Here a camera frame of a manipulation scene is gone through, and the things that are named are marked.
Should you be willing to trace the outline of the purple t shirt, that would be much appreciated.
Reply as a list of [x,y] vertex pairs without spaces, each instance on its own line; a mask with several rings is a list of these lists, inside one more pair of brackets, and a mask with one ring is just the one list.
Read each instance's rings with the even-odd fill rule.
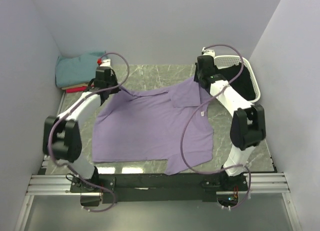
[[192,78],[173,86],[132,91],[122,88],[96,117],[95,163],[165,160],[165,174],[213,157],[210,95]]

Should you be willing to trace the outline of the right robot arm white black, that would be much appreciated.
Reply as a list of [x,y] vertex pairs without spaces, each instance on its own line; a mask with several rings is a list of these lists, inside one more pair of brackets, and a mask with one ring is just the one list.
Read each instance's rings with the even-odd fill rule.
[[237,185],[235,176],[245,171],[251,153],[266,138],[265,110],[243,98],[218,73],[211,55],[197,57],[194,81],[215,97],[232,117],[229,132],[232,147],[223,165],[226,174],[219,178],[221,188],[230,191]]

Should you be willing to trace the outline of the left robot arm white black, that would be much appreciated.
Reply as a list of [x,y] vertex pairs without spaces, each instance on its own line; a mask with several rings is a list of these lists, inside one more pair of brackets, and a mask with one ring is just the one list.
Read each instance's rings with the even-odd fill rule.
[[81,127],[111,94],[120,91],[116,74],[110,66],[99,66],[95,78],[86,87],[80,98],[58,116],[48,116],[44,122],[42,151],[53,155],[56,161],[67,162],[72,172],[81,176],[82,186],[88,192],[100,186],[97,167],[82,155]]

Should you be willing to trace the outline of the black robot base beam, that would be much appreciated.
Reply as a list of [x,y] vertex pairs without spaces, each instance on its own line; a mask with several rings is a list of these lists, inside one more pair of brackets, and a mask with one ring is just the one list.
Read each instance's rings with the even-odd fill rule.
[[111,190],[111,193],[94,187],[86,187],[81,181],[72,179],[70,192],[73,194],[93,194],[98,198],[82,198],[85,206],[111,203],[113,197],[117,202],[146,201],[197,201],[216,202],[219,192],[233,194],[236,191],[247,191],[246,176],[240,174],[229,177],[226,173],[198,174],[178,173],[165,175],[160,173],[101,174],[100,185]]

